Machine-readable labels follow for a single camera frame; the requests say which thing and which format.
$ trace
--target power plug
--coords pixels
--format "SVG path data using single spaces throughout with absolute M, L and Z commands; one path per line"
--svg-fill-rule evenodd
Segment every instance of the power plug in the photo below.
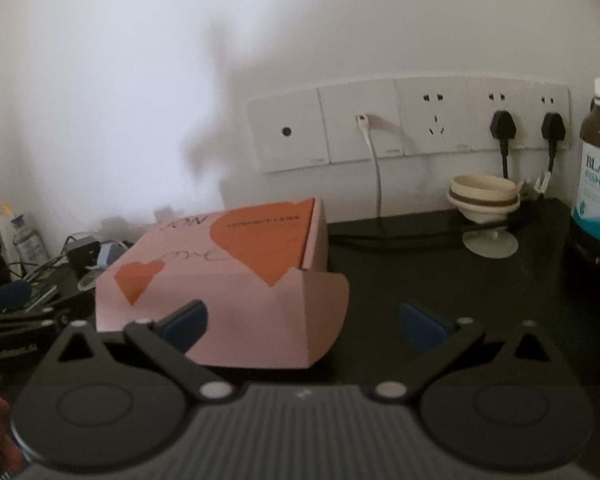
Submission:
M 498 110 L 491 121 L 491 135 L 500 141 L 500 154 L 502 155 L 502 176 L 509 178 L 507 157 L 509 156 L 509 141 L 516 137 L 516 122 L 506 110 Z
M 567 129 L 560 114 L 548 113 L 542 121 L 542 136 L 549 143 L 549 170 L 554 170 L 555 154 L 558 151 L 558 142 L 564 140 Z

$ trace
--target power adapter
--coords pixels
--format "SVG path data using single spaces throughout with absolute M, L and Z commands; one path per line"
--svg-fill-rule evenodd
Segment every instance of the power adapter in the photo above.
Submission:
M 88 267 L 93 267 L 98 263 L 98 254 L 100 254 L 100 242 L 93 236 L 87 236 L 68 242 L 64 248 L 66 259 L 74 270 L 76 278 L 79 280 L 87 272 Z

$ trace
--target white cable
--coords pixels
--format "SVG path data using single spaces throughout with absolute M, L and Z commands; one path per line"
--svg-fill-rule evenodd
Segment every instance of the white cable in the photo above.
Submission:
M 551 171 L 545 171 L 543 176 L 539 176 L 536 180 L 534 190 L 536 193 L 544 195 L 549 187 L 549 181 L 551 180 Z
M 115 240 L 114 238 L 109 238 L 108 240 L 103 240 L 100 242 L 102 245 L 104 244 L 116 244 L 117 246 L 123 248 L 125 253 L 129 250 L 129 246 L 120 240 Z
M 376 155 L 376 148 L 374 142 L 371 139 L 371 129 L 369 128 L 369 117 L 366 114 L 356 115 L 356 122 L 358 128 L 365 137 L 366 145 L 369 147 L 371 152 L 371 161 L 376 169 L 376 216 L 380 218 L 382 216 L 382 180 L 380 177 L 380 164 L 378 164 L 378 155 Z
M 53 258 L 50 258 L 49 260 L 47 260 L 45 263 L 40 264 L 39 266 L 33 268 L 32 270 L 30 270 L 29 272 L 27 272 L 22 279 L 25 282 L 32 282 L 39 274 L 40 272 L 42 272 L 45 269 L 53 269 L 55 267 L 55 265 L 60 262 L 60 260 L 62 260 L 62 258 L 64 258 L 64 254 L 61 253 L 59 256 L 55 256 Z

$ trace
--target electrical outlet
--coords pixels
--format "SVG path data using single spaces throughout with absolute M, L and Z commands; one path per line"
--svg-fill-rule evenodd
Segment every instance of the electrical outlet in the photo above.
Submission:
M 320 100 L 331 162 L 370 159 L 356 115 L 369 116 L 378 158 L 402 156 L 398 98 L 392 79 L 321 87 Z
M 409 77 L 396 86 L 405 155 L 472 150 L 474 122 L 464 77 Z
M 533 134 L 539 136 L 541 147 L 547 146 L 542 138 L 542 122 L 548 113 L 559 113 L 564 121 L 566 134 L 562 142 L 558 142 L 558 149 L 568 150 L 571 147 L 571 99 L 567 85 L 558 83 L 536 83 L 529 91 L 529 127 Z
M 264 173 L 329 163 L 317 89 L 256 99 L 247 113 Z
M 498 110 L 511 113 L 516 123 L 516 137 L 509 142 L 512 150 L 544 150 L 542 121 L 548 112 L 559 112 L 567 131 L 570 129 L 569 89 L 565 85 L 501 77 L 471 78 L 471 101 L 475 110 L 477 139 L 474 149 L 498 150 L 490 126 Z M 569 146 L 569 137 L 560 142 L 561 148 Z
M 516 123 L 516 137 L 509 141 L 511 149 L 540 148 L 540 139 L 535 139 L 529 130 L 528 100 L 532 83 L 499 77 L 474 77 L 470 80 L 471 101 L 474 104 L 476 138 L 475 151 L 499 150 L 500 143 L 491 134 L 493 115 L 506 110 Z

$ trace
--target black table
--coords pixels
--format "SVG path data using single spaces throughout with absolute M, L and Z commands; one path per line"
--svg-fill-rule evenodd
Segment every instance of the black table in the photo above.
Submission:
M 330 267 L 350 284 L 349 310 L 330 352 L 308 370 L 214 368 L 228 380 L 374 384 L 417 357 L 398 328 L 398 308 L 415 300 L 456 319 L 483 322 L 487 340 L 503 340 L 525 319 L 539 322 L 562 351 L 594 403 L 596 429 L 580 464 L 600 478 L 600 277 L 565 254 L 570 224 L 558 200 L 526 204 L 515 228 L 518 252 L 488 260 L 458 234 L 409 242 L 374 242 L 382 251 L 330 246 Z M 341 222 L 330 235 L 448 232 L 466 221 L 457 211 Z

